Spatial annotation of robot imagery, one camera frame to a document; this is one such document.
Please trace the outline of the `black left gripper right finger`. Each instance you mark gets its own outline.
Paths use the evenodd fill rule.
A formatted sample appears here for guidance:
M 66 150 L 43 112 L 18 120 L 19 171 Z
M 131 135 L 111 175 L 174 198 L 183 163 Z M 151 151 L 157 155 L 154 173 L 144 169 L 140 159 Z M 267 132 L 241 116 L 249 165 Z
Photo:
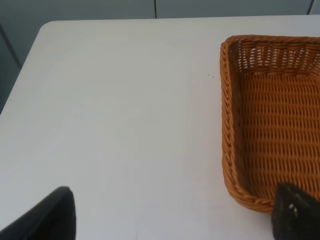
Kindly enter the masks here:
M 320 202 L 291 183 L 279 183 L 271 225 L 276 240 L 318 240 Z

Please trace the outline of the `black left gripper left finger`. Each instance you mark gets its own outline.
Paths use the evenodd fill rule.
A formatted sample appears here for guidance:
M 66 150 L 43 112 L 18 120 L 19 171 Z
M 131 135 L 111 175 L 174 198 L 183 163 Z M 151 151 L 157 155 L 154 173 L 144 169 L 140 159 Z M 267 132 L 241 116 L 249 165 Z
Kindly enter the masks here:
M 2 240 L 74 240 L 74 194 L 60 186 L 20 218 L 0 231 Z

